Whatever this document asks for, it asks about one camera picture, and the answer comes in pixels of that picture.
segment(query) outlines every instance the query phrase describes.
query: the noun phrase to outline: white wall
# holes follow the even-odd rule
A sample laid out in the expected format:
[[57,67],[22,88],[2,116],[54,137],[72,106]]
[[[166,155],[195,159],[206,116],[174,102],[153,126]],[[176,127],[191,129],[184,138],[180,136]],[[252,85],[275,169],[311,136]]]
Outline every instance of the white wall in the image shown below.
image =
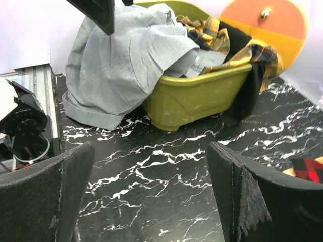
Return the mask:
[[[218,17],[230,0],[187,0]],[[310,15],[310,33],[300,56],[282,77],[323,108],[323,47],[320,41],[322,0],[293,0]],[[51,63],[64,66],[84,15],[66,0],[10,0],[0,8],[0,73]]]
[[2,0],[0,73],[45,63],[63,72],[83,18],[66,0]]
[[323,8],[322,0],[311,0],[307,41],[295,62],[281,77],[323,109]]

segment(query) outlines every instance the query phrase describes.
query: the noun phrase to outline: clothing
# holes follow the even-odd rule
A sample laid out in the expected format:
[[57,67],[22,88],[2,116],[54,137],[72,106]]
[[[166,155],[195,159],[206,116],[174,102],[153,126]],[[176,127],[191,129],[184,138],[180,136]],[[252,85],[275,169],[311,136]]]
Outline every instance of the clothing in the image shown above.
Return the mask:
[[82,124],[114,130],[164,72],[182,76],[198,51],[166,4],[127,7],[116,0],[114,34],[106,35],[89,18],[80,27],[66,65],[65,113]]
[[205,67],[200,75],[252,63],[252,71],[249,72],[234,102],[221,116],[227,126],[235,125],[249,117],[259,93],[266,89],[271,79],[283,71],[281,57],[266,43],[253,39],[214,17],[194,22],[188,17],[183,17],[180,22],[187,27],[188,37],[202,49],[227,55],[223,64]]
[[226,55],[224,54],[212,50],[200,49],[194,65],[188,69],[184,77],[198,77],[204,67],[221,65],[225,59]]
[[323,163],[314,159],[292,159],[296,177],[323,183]]

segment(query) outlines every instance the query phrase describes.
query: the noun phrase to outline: red plaid fabric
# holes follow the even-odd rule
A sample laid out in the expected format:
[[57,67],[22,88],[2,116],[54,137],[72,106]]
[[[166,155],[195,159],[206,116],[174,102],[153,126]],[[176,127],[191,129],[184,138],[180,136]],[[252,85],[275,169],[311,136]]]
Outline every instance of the red plaid fabric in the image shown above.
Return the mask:
[[323,183],[323,164],[313,159],[293,159],[296,177]]

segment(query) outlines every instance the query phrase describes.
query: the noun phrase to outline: laundry basket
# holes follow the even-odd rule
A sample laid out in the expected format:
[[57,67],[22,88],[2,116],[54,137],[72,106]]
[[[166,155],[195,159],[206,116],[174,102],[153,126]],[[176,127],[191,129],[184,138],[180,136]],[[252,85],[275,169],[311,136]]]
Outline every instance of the laundry basket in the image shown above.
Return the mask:
[[[191,20],[207,19],[210,14],[184,1],[149,1],[136,4],[149,7],[166,3],[176,15]],[[143,103],[152,124],[165,131],[226,111],[235,99],[252,65],[246,64],[194,78],[162,76],[153,93]]]

